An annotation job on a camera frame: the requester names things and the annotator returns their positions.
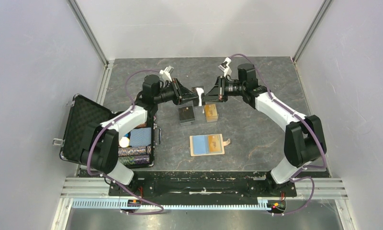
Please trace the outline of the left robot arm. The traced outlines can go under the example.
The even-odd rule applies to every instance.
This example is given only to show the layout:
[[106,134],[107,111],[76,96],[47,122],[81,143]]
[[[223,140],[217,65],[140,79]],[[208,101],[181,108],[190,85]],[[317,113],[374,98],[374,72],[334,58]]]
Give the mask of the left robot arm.
[[158,104],[173,102],[180,105],[197,98],[198,94],[176,78],[162,81],[158,75],[147,75],[142,90],[126,111],[108,121],[86,126],[80,145],[80,163],[121,184],[121,190],[127,195],[134,195],[139,182],[133,179],[134,172],[118,161],[119,140],[153,117]]

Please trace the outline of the beige leather card holder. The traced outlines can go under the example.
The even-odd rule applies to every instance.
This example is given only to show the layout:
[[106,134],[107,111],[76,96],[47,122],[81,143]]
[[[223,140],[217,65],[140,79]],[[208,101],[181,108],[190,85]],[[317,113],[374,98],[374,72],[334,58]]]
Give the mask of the beige leather card holder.
[[220,153],[209,153],[208,152],[208,136],[209,135],[194,135],[190,136],[190,155],[192,157],[196,156],[211,156],[211,155],[224,155],[225,154],[225,146],[228,146],[231,143],[231,140],[228,138],[227,140],[223,139],[222,136],[222,152]]

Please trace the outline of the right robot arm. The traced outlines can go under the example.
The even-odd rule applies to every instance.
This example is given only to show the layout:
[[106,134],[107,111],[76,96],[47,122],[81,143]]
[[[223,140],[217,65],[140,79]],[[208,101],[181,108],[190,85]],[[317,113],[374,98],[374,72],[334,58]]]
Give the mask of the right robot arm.
[[325,168],[326,143],[321,120],[316,115],[306,116],[280,101],[266,86],[259,85],[257,69],[251,63],[237,67],[238,78],[232,79],[230,60],[219,65],[222,75],[203,97],[204,102],[226,102],[230,96],[241,96],[252,108],[262,112],[285,133],[284,157],[266,175],[265,190],[272,196],[284,190],[284,185],[303,170],[312,168],[312,162],[321,158]]

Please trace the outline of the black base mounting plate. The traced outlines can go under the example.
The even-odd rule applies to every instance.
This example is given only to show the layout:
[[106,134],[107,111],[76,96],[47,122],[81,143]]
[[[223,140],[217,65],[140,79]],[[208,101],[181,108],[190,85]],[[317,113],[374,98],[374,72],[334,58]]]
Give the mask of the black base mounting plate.
[[242,177],[197,177],[197,178],[137,178],[126,186],[131,192],[147,197],[158,197],[169,193],[185,195],[231,194],[251,197],[296,197],[295,184],[272,187],[262,178]]

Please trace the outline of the black credit card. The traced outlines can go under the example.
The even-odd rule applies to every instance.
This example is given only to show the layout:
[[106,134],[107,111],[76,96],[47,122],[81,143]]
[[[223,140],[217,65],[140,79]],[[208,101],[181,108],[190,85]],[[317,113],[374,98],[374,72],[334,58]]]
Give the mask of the black credit card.
[[192,91],[197,95],[197,98],[193,100],[193,106],[200,107],[205,105],[205,102],[202,101],[202,98],[204,97],[204,87],[192,87]]

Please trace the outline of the black foam-lined case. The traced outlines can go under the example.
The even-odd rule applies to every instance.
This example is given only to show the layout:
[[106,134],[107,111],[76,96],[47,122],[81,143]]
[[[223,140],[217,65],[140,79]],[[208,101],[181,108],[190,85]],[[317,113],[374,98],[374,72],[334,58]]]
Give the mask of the black foam-lined case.
[[69,111],[67,126],[60,150],[60,159],[81,165],[87,165],[103,173],[111,172],[119,161],[119,132],[112,127],[103,129],[102,122],[114,120],[124,114],[114,113],[108,108],[76,94]]

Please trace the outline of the clear acrylic card stand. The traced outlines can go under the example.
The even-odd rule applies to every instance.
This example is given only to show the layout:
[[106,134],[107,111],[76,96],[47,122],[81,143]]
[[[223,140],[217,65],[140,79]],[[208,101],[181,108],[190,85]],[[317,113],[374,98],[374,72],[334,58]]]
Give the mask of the clear acrylic card stand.
[[207,123],[205,114],[204,114],[204,105],[200,107],[193,106],[193,109],[194,109],[195,121],[191,125],[199,125],[199,124]]

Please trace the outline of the orange credit card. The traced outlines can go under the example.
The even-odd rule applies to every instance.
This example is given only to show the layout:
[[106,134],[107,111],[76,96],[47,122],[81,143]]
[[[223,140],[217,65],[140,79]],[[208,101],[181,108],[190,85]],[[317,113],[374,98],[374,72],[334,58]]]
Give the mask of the orange credit card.
[[222,152],[222,136],[221,134],[214,134],[208,136],[208,152],[220,153]]

